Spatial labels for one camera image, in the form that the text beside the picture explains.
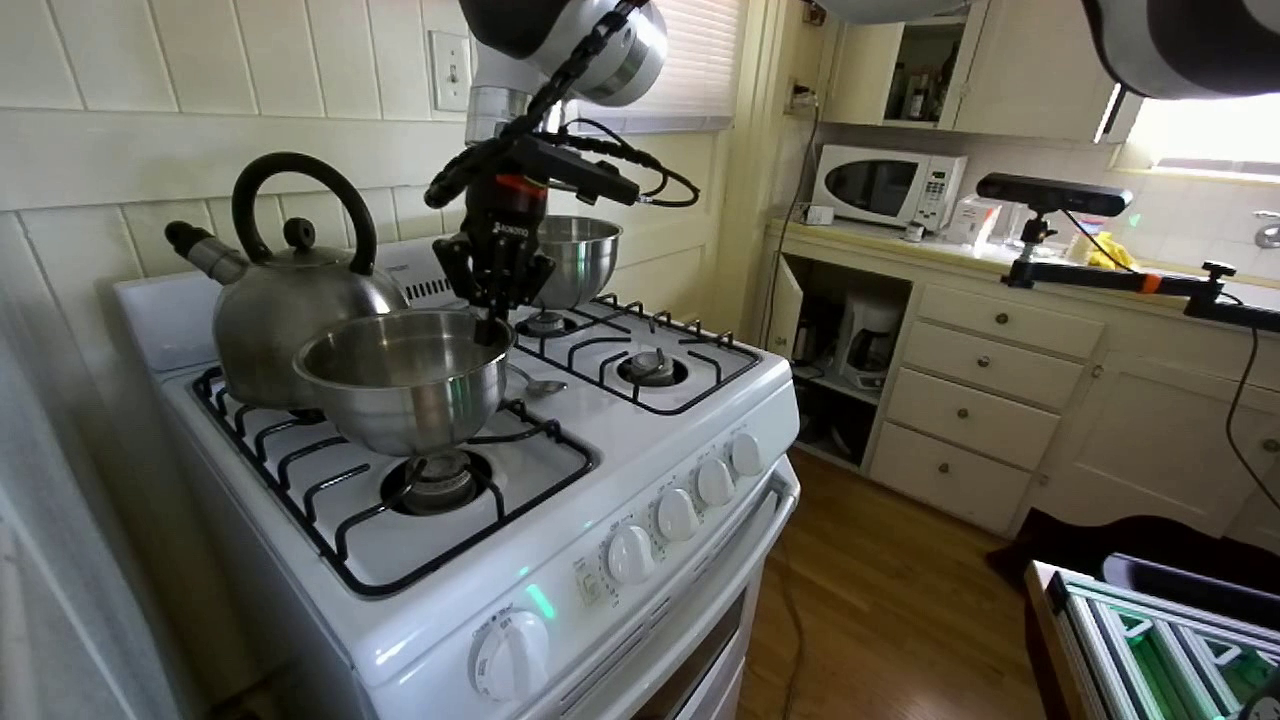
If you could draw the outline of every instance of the oven handle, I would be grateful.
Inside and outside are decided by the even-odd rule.
[[[694,591],[694,595],[696,595],[696,609],[702,609],[702,621],[683,628],[683,642],[694,637],[694,648],[696,648],[696,643],[703,642],[703,633],[716,628],[716,621],[733,609],[733,602],[737,602],[737,595],[749,587],[749,582],[761,572],[766,558],[778,550],[780,531],[787,530],[796,503],[801,503],[801,476],[796,476],[796,469],[791,469],[787,459],[780,459],[780,463],[768,472],[766,491],[761,491],[761,498],[753,502],[753,510],[737,522],[728,545],[721,545],[711,558],[703,558],[703,560],[696,560],[696,563],[689,563],[689,570],[680,572],[680,591],[676,591],[676,602],[660,613],[656,624],[650,624],[650,628],[639,633],[639,643],[631,643],[627,653],[614,656],[608,669],[602,669],[598,677],[577,677],[574,688],[584,688],[584,684],[598,688],[598,684],[606,684],[608,677],[615,677],[615,669],[627,664],[627,660],[643,648],[643,637],[653,637],[660,624],[671,624],[671,616],[676,616],[680,609],[694,609],[689,587],[710,587],[703,582],[696,582],[696,584],[689,584],[689,582],[694,582],[694,575],[703,575],[703,570],[726,570],[726,563],[716,563],[716,560],[721,560],[721,558],[733,558],[733,550],[742,550],[742,545],[749,541],[753,551],[749,551],[744,560],[737,560],[737,572],[733,572],[728,582],[716,582],[716,587],[721,587],[716,595],[696,595],[696,591]],[[638,684],[638,682],[623,684],[623,691],[608,701],[608,713],[606,713],[606,717],[615,717],[621,708],[639,708],[639,703],[683,664],[683,656],[689,656],[689,648],[670,648],[670,653],[653,664],[653,669],[660,669],[660,671],[643,671],[650,684]],[[564,717],[564,713],[574,717],[584,697],[569,701],[569,708],[564,708],[564,691],[559,691],[555,708],[537,708],[537,713],[529,713],[529,717]]]

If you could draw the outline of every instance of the stainless steel kettle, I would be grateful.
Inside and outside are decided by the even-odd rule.
[[[316,228],[302,218],[286,225],[290,256],[272,256],[255,233],[255,193],[278,174],[302,174],[321,179],[353,218],[355,256],[344,265],[316,252]],[[251,162],[233,193],[233,220],[241,252],[224,247],[212,233],[192,225],[170,225],[170,243],[224,284],[212,342],[230,376],[230,393],[255,410],[311,411],[304,385],[294,374],[294,355],[316,342],[324,330],[392,314],[396,304],[370,279],[376,261],[376,228],[360,193],[316,158],[272,153]]]

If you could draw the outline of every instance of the kettle spout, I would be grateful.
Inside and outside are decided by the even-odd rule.
[[[165,235],[189,265],[198,265],[218,284],[235,284],[250,272],[250,261],[220,243],[210,228],[175,220],[165,228]]]

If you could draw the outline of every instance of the green light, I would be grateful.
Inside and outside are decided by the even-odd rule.
[[[532,609],[537,609],[547,624],[555,624],[559,609],[553,603],[553,595],[547,595],[541,584],[524,584],[524,591],[529,591]]]

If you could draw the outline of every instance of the microwave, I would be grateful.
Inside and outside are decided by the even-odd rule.
[[[811,206],[840,220],[946,233],[965,179],[965,158],[919,158],[824,143]]]

